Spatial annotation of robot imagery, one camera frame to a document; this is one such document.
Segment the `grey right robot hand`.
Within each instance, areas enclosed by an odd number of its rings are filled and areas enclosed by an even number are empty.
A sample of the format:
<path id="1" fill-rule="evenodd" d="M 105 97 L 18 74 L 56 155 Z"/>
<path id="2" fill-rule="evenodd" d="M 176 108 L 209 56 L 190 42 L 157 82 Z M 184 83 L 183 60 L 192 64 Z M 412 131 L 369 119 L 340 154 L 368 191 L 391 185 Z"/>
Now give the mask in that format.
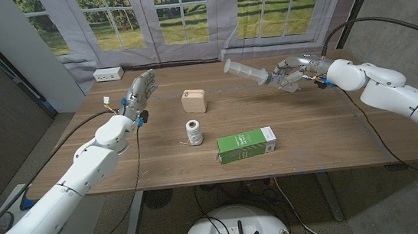
<path id="1" fill-rule="evenodd" d="M 319 57 L 311 54 L 290 56 L 275 66 L 273 75 L 282 78 L 278 83 L 278 89 L 295 92 L 298 89 L 297 82 L 305 78 L 307 73 L 323 76 L 328 72 L 333 62 L 324 56 Z"/>

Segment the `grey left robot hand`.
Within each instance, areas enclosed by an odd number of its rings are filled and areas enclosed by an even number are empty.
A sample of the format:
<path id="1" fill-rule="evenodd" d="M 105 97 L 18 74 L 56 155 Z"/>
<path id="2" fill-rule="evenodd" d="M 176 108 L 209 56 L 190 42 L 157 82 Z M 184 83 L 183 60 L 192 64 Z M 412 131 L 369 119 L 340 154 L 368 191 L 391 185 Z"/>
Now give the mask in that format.
<path id="1" fill-rule="evenodd" d="M 125 97 L 126 102 L 119 108 L 119 115 L 136 120 L 147 106 L 149 97 L 158 86 L 155 85 L 155 71 L 153 69 L 141 73 L 135 78 Z"/>

